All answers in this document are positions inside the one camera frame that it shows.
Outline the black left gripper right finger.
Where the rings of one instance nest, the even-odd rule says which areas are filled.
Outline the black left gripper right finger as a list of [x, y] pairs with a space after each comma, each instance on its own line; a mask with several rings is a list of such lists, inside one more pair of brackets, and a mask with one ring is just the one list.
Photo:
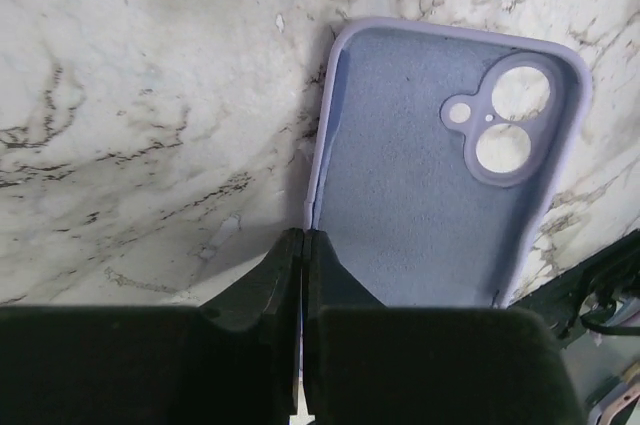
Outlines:
[[303, 383], [319, 424], [582, 424], [547, 326], [521, 309], [388, 307], [327, 234], [302, 252]]

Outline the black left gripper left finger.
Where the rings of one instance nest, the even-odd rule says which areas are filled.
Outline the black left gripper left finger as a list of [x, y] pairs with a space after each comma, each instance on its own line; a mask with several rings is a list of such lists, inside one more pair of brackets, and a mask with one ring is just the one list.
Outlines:
[[5, 306], [5, 424], [285, 424], [297, 409], [300, 258], [283, 232], [199, 306]]

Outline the lavender phone case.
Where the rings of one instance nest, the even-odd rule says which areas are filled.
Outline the lavender phone case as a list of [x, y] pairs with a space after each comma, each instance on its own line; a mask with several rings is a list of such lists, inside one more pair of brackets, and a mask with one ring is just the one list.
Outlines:
[[[477, 145], [504, 123], [492, 93], [519, 67], [550, 96], [521, 124], [528, 158], [494, 172]], [[588, 66], [557, 43], [356, 20], [329, 55], [304, 226], [386, 305], [505, 307], [591, 95]]]

